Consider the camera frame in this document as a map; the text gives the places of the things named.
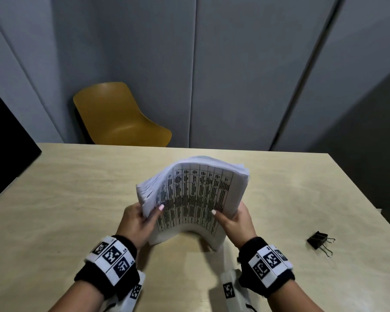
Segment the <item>person's right hand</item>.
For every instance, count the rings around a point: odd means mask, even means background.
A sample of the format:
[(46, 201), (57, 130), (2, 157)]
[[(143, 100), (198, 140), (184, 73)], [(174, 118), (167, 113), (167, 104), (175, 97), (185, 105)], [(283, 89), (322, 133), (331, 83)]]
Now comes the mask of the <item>person's right hand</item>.
[(233, 245), (240, 250), (248, 241), (257, 237), (249, 210), (243, 201), (239, 203), (234, 220), (234, 227), (223, 230)]

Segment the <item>person's left hand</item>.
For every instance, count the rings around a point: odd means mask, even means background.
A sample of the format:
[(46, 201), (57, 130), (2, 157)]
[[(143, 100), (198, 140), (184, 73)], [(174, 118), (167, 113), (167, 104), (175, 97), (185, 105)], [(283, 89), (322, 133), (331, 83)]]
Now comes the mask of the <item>person's left hand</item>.
[(136, 202), (125, 208), (115, 235), (127, 238), (137, 250), (140, 250), (148, 242), (156, 227), (146, 226), (145, 220), (142, 206)]

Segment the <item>stack of printed paper sheets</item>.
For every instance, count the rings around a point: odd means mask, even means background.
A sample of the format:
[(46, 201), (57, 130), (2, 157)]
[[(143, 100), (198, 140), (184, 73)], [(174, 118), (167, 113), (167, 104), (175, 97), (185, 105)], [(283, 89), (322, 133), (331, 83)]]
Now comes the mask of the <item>stack of printed paper sheets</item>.
[(136, 185), (144, 217), (164, 205), (148, 243), (160, 244), (182, 232), (199, 234), (217, 251), (226, 233), (212, 215), (217, 210), (231, 219), (238, 210), (250, 179), (243, 164), (208, 156), (177, 161)]

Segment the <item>person's right forearm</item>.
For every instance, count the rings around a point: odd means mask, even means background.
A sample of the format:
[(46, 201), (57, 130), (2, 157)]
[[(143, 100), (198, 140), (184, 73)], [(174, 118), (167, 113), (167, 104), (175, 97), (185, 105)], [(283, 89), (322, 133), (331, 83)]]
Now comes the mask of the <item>person's right forearm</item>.
[(267, 299), (272, 312), (324, 312), (293, 280)]

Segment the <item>person's left forearm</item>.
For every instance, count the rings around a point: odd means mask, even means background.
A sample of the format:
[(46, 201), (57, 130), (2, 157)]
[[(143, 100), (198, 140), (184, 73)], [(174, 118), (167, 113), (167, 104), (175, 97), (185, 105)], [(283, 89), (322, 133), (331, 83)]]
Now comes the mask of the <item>person's left forearm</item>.
[(85, 281), (74, 282), (48, 312), (99, 312), (103, 294)]

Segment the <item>black left wristband with markers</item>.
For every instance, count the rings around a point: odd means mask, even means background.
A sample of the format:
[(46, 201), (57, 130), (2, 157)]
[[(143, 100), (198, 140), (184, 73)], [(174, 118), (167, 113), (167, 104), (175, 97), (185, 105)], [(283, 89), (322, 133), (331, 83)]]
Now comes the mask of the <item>black left wristband with markers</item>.
[(105, 300), (113, 296), (123, 300), (140, 282), (136, 257), (137, 248), (129, 239), (119, 235), (106, 236), (85, 258), (74, 281), (93, 285)]

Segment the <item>black wristband with markers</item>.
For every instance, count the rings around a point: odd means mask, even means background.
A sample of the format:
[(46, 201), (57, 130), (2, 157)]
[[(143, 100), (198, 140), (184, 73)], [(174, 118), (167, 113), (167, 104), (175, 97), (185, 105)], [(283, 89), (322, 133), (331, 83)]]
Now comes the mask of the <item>black wristband with markers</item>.
[(239, 284), (265, 298), (295, 280), (291, 262), (261, 237), (247, 241), (239, 249), (237, 261), (241, 265)]
[(113, 296), (123, 300), (140, 282), (136, 257), (137, 248), (129, 239), (119, 235), (106, 236), (85, 258), (74, 281), (93, 285), (105, 300)]

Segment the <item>black right wristband with markers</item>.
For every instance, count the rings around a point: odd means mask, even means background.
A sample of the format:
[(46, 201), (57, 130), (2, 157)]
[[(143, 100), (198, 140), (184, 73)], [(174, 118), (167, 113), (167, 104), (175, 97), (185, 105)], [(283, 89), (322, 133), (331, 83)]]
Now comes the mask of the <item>black right wristband with markers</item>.
[(241, 265), (239, 284), (265, 298), (295, 280), (291, 262), (261, 237), (247, 241), (239, 249), (237, 261)]

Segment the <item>black binder clip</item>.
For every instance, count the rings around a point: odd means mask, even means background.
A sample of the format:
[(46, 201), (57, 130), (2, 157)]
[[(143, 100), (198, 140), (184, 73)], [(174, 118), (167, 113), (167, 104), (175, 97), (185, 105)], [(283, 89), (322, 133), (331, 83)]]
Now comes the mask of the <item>black binder clip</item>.
[(335, 238), (329, 237), (328, 234), (316, 231), (312, 236), (307, 239), (307, 243), (314, 250), (322, 250), (329, 258), (333, 257), (333, 252), (326, 246), (327, 243), (334, 243)]

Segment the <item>yellow plastic chair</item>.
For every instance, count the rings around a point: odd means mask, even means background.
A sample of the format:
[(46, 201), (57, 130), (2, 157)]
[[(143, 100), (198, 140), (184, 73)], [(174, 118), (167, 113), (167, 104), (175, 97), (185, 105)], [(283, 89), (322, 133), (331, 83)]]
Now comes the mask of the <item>yellow plastic chair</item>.
[(98, 83), (73, 97), (76, 110), (97, 145), (166, 147), (172, 132), (148, 119), (123, 82)]

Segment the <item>black panel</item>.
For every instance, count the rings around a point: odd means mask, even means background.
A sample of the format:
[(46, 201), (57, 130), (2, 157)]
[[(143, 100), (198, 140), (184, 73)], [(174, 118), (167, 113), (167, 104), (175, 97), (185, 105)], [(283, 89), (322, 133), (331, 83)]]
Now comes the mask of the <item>black panel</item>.
[(42, 150), (0, 98), (0, 195), (41, 153)]

